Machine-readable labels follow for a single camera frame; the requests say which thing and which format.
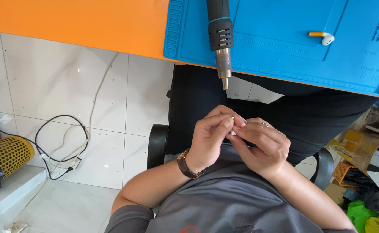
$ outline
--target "black pants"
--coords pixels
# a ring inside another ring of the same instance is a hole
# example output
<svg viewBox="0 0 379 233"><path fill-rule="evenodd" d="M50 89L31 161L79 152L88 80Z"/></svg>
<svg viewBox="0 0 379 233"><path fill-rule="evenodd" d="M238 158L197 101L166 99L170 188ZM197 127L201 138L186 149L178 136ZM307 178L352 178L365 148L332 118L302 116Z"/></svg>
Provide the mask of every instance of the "black pants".
<svg viewBox="0 0 379 233"><path fill-rule="evenodd" d="M285 96L270 104L228 99L215 69L174 66L167 154L189 148L197 120L223 104L245 119L261 117L285 134L291 141L287 161L296 165L345 130L377 99L265 77L239 73L233 76Z"/></svg>

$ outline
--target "wristwatch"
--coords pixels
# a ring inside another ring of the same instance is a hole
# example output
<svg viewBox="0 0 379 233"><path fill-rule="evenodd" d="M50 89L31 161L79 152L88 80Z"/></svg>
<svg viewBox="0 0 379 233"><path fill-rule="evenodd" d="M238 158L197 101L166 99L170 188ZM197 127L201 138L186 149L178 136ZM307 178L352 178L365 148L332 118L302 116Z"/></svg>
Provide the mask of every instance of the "wristwatch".
<svg viewBox="0 0 379 233"><path fill-rule="evenodd" d="M196 179L200 177L202 174L204 174L205 169L198 173L193 173L187 166L187 162L185 161L185 157L188 154L188 151L191 148L186 149L184 152L182 152L179 157L176 159L176 162L178 163L178 167L181 170L182 174L184 174L186 177Z"/></svg>

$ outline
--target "brown leather watch strap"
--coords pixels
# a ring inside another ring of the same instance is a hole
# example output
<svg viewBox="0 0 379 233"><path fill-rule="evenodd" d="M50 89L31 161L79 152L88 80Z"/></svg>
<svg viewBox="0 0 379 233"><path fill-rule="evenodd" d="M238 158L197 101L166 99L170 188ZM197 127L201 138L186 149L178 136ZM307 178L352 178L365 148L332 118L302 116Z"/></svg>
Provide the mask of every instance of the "brown leather watch strap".
<svg viewBox="0 0 379 233"><path fill-rule="evenodd" d="M205 169L199 173L193 173L189 169L189 167L187 166L187 162L185 161L186 156L187 156L186 154L183 154L183 156L179 156L178 159L176 160L176 162L178 163L178 167L181 170L182 174L184 174L186 177L189 177L192 179L198 178L199 176L204 174Z"/></svg>

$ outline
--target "chair armrest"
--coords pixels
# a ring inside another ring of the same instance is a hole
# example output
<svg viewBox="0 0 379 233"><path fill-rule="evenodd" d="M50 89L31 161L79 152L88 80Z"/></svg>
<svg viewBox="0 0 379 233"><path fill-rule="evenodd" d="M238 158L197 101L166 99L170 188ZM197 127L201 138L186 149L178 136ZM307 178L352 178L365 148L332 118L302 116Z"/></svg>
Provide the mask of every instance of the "chair armrest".
<svg viewBox="0 0 379 233"><path fill-rule="evenodd" d="M313 157L316 158L316 172L310 181L321 190L325 190L333 174L334 161L330 152L326 148L320 149Z"/></svg>
<svg viewBox="0 0 379 233"><path fill-rule="evenodd" d="M149 135L147 169L164 163L167 148L169 126L154 124Z"/></svg>

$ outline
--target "white earbud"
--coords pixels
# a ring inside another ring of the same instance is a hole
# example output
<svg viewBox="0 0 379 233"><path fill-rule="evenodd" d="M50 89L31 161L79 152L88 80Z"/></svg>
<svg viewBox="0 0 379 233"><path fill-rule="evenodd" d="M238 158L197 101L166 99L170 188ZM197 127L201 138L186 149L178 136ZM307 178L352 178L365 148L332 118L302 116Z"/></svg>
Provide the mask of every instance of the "white earbud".
<svg viewBox="0 0 379 233"><path fill-rule="evenodd" d="M327 32L309 32L307 35L323 37L323 40L321 40L322 45L329 45L330 43L332 43L332 41L335 40L335 37Z"/></svg>

